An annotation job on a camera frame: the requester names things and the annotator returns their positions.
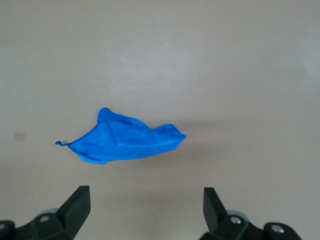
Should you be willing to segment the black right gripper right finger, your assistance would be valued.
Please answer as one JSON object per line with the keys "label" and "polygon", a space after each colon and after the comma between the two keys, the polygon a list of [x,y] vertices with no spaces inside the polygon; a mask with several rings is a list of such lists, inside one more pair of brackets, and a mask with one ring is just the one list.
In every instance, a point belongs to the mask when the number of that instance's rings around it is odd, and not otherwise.
{"label": "black right gripper right finger", "polygon": [[290,226],[268,222],[262,229],[246,220],[242,213],[229,213],[212,187],[203,190],[203,215],[208,232],[203,240],[299,240]]}

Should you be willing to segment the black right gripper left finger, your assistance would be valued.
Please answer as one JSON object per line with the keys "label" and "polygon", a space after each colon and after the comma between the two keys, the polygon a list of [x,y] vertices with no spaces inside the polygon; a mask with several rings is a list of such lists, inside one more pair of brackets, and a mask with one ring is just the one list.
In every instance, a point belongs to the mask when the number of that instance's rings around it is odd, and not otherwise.
{"label": "black right gripper left finger", "polygon": [[27,224],[16,227],[0,221],[2,240],[73,240],[91,211],[90,187],[79,186],[60,208],[48,209]]}

